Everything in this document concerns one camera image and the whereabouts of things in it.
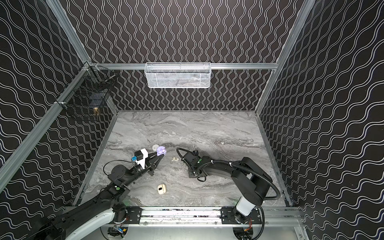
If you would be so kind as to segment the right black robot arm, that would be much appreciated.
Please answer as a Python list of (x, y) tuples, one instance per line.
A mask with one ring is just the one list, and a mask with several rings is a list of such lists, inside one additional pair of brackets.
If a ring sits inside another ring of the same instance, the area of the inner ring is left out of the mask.
[(274, 201), (281, 197), (270, 175), (248, 157), (230, 162), (209, 156), (201, 157), (198, 151), (181, 148), (177, 148), (177, 153), (187, 165), (190, 178), (200, 182), (209, 176), (231, 179), (242, 194), (235, 207), (236, 214), (242, 217), (248, 217), (264, 201)]

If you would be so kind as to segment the white round charging case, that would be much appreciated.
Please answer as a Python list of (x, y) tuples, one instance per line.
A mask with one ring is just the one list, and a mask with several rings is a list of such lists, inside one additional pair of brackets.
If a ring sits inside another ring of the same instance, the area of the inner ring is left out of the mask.
[(159, 148), (159, 145), (157, 145), (157, 144), (155, 144), (155, 145), (152, 146), (152, 150), (153, 150), (153, 151), (157, 151), (158, 148)]

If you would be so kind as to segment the purple round charging case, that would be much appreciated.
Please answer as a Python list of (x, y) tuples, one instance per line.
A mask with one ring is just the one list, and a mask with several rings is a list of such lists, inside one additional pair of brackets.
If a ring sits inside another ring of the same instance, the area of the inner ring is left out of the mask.
[(167, 150), (164, 146), (159, 146), (157, 148), (157, 156), (165, 155), (167, 153)]

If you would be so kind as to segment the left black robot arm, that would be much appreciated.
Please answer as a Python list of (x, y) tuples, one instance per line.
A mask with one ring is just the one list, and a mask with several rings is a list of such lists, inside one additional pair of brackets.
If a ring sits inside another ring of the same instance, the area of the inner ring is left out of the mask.
[(110, 183), (100, 192), (74, 209), (38, 221), (28, 240), (80, 240), (97, 228), (110, 222), (118, 225), (127, 220), (128, 213), (123, 201), (130, 192), (129, 185), (145, 174), (153, 175), (166, 150), (148, 153), (145, 149), (135, 152), (128, 169), (119, 164), (107, 175)]

